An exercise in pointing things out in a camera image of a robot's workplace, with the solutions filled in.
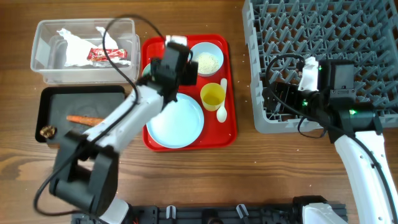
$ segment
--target red tray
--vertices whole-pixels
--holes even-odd
[[[198,139],[189,146],[180,149],[169,149],[157,144],[149,135],[146,126],[144,126],[142,130],[144,143],[149,149],[156,152],[226,147],[235,141],[238,133],[236,129],[235,105],[227,41],[222,36],[216,34],[188,35],[187,39],[188,47],[190,48],[200,42],[210,42],[217,45],[224,53],[224,63],[217,73],[211,77],[201,77],[198,75],[196,86],[180,86],[180,89],[178,90],[178,92],[184,93],[195,99],[203,110],[203,114],[205,115],[205,125]],[[161,58],[163,56],[163,52],[164,44],[160,37],[146,40],[142,46],[142,67],[145,68],[145,66],[150,63],[150,59],[152,57]],[[222,78],[226,78],[228,81],[225,99],[225,108],[228,112],[228,116],[224,123],[217,121],[216,111],[211,112],[204,109],[200,99],[200,90],[204,85],[211,82],[220,83]]]

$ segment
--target yellow cup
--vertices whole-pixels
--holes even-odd
[[[225,92],[220,84],[209,83],[200,90],[200,98],[206,110],[215,111],[225,100]]]

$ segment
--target rice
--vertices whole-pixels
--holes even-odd
[[[198,65],[198,73],[201,74],[211,74],[215,73],[218,70],[218,60],[217,58],[209,53],[201,53],[197,61],[199,63]]]

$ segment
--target red snack package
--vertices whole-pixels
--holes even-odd
[[[127,50],[124,49],[106,49],[106,53],[108,53],[110,59],[112,58],[127,58]],[[88,53],[87,60],[91,60],[93,62],[107,62],[108,60],[105,57],[103,49],[90,49]]]

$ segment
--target bowl of rice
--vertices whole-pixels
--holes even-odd
[[[198,62],[198,75],[209,77],[214,75],[223,65],[224,55],[217,45],[202,42],[191,48],[192,60]]]

